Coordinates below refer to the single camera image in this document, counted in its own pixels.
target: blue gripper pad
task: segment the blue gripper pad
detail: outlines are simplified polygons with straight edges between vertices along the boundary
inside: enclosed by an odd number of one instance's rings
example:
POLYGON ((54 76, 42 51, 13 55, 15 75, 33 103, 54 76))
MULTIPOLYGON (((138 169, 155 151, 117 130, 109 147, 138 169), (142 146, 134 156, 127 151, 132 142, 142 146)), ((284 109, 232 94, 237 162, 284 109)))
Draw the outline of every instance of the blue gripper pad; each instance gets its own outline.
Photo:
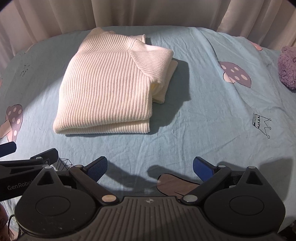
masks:
POLYGON ((108 169, 108 161, 104 156, 99 157, 84 168, 85 173, 94 181, 98 181, 108 169))
POLYGON ((217 167, 197 156, 193 160, 193 171, 205 182, 217 172, 217 167))
POLYGON ((17 150, 17 145, 12 141, 0 145, 0 157, 14 153, 17 150))

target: sweater sleeve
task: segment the sweater sleeve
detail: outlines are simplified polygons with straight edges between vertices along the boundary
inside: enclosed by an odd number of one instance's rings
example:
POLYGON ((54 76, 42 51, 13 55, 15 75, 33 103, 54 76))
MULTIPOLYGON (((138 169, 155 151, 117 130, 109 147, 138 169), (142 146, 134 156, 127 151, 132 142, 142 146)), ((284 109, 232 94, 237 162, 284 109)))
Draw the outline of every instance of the sweater sleeve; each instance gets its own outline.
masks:
POLYGON ((146 45, 136 40, 129 53, 136 66, 149 77, 151 94, 157 94, 165 85, 165 76, 173 57, 173 51, 146 45))
POLYGON ((156 102, 158 104, 163 104, 165 102, 165 94, 168 89, 170 79, 172 78, 173 73, 175 72, 175 69, 177 68, 177 65, 178 65, 178 62, 175 60, 172 60, 170 62, 167 74, 165 76, 165 84, 164 84, 163 88, 158 93, 156 93, 155 95, 152 96, 153 102, 156 102))

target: logo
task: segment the logo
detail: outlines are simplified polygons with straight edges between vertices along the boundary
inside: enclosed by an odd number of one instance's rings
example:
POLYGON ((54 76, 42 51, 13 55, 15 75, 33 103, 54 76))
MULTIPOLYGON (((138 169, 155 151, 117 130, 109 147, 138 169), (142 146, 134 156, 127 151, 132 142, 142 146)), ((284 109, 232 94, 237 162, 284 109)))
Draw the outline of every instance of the logo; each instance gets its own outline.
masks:
POLYGON ((147 199, 147 200, 146 200, 146 202, 147 202, 147 203, 153 203, 153 202, 154 202, 154 200, 153 200, 153 199, 151 199, 151 198, 149 198, 149 199, 147 199))
POLYGON ((12 186, 7 186, 7 189, 10 190, 14 190, 14 189, 18 189, 18 188, 22 188, 22 187, 26 187, 29 186, 32 183, 32 180, 29 182, 24 182, 24 183, 18 183, 17 185, 12 185, 12 186))

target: crown drawing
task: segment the crown drawing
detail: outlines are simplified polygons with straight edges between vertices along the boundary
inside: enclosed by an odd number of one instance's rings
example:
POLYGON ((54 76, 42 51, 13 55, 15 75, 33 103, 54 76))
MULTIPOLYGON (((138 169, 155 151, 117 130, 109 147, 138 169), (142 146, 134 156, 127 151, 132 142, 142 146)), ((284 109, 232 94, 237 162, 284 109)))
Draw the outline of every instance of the crown drawing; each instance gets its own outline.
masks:
POLYGON ((268 126, 266 123, 267 121, 271 121, 271 119, 268 119, 261 115, 253 114, 253 120, 252 120, 253 126, 261 130, 262 133, 267 136, 267 138, 270 138, 270 136, 267 135, 267 132, 266 132, 266 128, 271 130, 271 127, 268 126))

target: screw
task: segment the screw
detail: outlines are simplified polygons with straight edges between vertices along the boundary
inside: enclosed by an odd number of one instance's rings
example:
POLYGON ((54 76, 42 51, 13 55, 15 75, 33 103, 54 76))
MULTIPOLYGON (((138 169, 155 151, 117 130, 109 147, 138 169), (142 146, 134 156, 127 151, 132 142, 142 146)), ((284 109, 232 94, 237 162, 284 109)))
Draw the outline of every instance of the screw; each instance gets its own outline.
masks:
POLYGON ((109 194, 109 195, 103 196, 102 200, 103 202, 114 202, 116 198, 117 198, 116 196, 109 194))
POLYGON ((191 194, 183 196, 183 200, 185 202, 195 202, 195 201, 197 201, 197 199, 198 199, 197 196, 191 195, 191 194))

